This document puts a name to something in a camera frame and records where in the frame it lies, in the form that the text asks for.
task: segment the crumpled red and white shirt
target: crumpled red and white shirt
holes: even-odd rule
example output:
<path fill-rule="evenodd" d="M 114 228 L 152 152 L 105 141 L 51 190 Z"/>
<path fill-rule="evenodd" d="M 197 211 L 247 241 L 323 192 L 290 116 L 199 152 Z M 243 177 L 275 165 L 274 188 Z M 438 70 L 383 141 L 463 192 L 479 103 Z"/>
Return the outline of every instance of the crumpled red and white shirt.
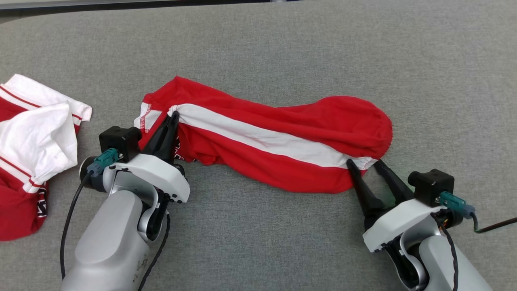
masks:
<path fill-rule="evenodd" d="M 23 75 L 0 85 L 0 240 L 36 232 L 48 180 L 77 165 L 81 122 L 92 108 Z"/>

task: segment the red and white garment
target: red and white garment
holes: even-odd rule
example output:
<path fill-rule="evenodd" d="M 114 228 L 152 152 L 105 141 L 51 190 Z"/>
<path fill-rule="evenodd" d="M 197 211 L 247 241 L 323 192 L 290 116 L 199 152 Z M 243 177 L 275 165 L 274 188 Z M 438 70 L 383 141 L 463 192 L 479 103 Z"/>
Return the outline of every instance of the red and white garment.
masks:
<path fill-rule="evenodd" d="M 36 232 L 47 181 L 77 165 L 76 133 L 92 108 L 22 75 L 0 85 L 0 240 Z"/>
<path fill-rule="evenodd" d="M 179 112 L 176 158 L 228 164 L 239 173 L 292 192 L 339 193 L 352 187 L 346 161 L 364 173 L 391 144 L 390 119 L 371 102 L 326 97 L 274 108 L 176 77 L 144 97 L 134 125 L 143 148 Z"/>

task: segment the white fabric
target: white fabric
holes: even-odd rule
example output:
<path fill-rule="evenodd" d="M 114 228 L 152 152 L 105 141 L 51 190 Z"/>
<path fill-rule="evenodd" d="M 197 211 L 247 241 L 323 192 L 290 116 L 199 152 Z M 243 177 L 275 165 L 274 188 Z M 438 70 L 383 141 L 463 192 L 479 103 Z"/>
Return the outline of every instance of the white fabric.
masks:
<path fill-rule="evenodd" d="M 352 159 L 360 170 L 366 170 L 377 161 L 372 157 L 351 157 L 324 143 L 260 128 L 194 104 L 174 105 L 169 109 L 168 115 L 171 116 L 174 111 L 179 112 L 181 123 L 208 130 L 263 152 L 287 156 L 320 167 L 347 169 L 346 161 Z"/>
<path fill-rule="evenodd" d="M 161 111 L 152 110 L 151 104 L 142 103 L 140 104 L 140 116 L 134 120 L 134 126 L 149 132 L 153 124 L 160 117 Z"/>
<path fill-rule="evenodd" d="M 90 117 L 92 116 L 92 108 L 87 104 L 74 100 L 24 75 L 15 74 L 2 86 L 17 97 L 38 106 L 43 107 L 58 103 L 68 103 L 71 114 L 81 117 L 82 121 L 90 121 Z M 19 100 L 12 103 L 28 110 L 34 109 L 34 106 L 27 103 L 20 104 Z"/>
<path fill-rule="evenodd" d="M 22 112 L 0 122 L 0 156 L 41 184 L 77 165 L 77 139 L 68 103 Z"/>

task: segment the red fabric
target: red fabric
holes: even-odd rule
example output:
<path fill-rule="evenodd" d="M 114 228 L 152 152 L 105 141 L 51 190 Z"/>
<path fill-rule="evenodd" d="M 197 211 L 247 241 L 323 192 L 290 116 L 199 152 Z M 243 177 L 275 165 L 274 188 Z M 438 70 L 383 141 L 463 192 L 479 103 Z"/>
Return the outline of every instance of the red fabric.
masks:
<path fill-rule="evenodd" d="M 234 120 L 324 143 L 353 157 L 380 159 L 392 139 L 390 119 L 371 102 L 332 96 L 313 104 L 274 108 L 234 98 L 211 87 L 176 77 L 143 100 L 148 110 L 163 111 L 149 132 L 142 129 L 143 148 L 173 105 L 195 104 Z M 178 154 L 205 165 L 228 164 L 239 173 L 292 192 L 339 193 L 352 187 L 348 170 L 324 168 L 287 156 L 264 153 L 204 129 L 180 123 Z"/>

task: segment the white stripe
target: white stripe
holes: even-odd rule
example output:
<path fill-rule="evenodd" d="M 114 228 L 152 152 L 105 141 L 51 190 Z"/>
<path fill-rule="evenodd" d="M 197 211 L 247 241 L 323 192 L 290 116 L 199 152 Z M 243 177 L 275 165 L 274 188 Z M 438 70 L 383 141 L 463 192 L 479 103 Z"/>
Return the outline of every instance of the white stripe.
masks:
<path fill-rule="evenodd" d="M 169 109 L 168 115 L 171 116 L 175 110 L 179 112 L 181 123 L 208 130 L 263 152 L 287 156 L 320 167 L 346 169 L 346 161 L 351 158 L 360 170 L 366 170 L 376 161 L 372 157 L 351 157 L 324 143 L 260 128 L 198 105 L 174 105 Z"/>
<path fill-rule="evenodd" d="M 30 182 L 27 182 L 23 185 L 23 191 L 30 193 L 30 194 L 35 194 L 35 193 L 39 192 L 39 189 L 40 189 L 40 187 L 32 186 L 32 184 Z"/>
<path fill-rule="evenodd" d="M 2 159 L 0 159 L 0 168 L 4 169 L 9 174 L 11 174 L 13 177 L 22 181 L 23 183 L 27 183 L 29 181 L 28 176 L 26 176 L 24 173 L 18 171 L 16 168 L 12 167 L 10 164 L 4 162 Z"/>
<path fill-rule="evenodd" d="M 23 101 L 20 101 L 14 97 L 12 97 L 11 95 L 7 94 L 7 92 L 5 92 L 4 90 L 0 89 L 0 97 L 2 99 L 5 99 L 6 101 L 9 101 L 10 103 L 13 103 L 15 105 L 18 105 L 20 106 L 21 108 L 25 108 L 27 110 L 33 110 L 33 109 L 36 109 L 37 107 L 34 107 L 30 104 L 27 104 Z"/>

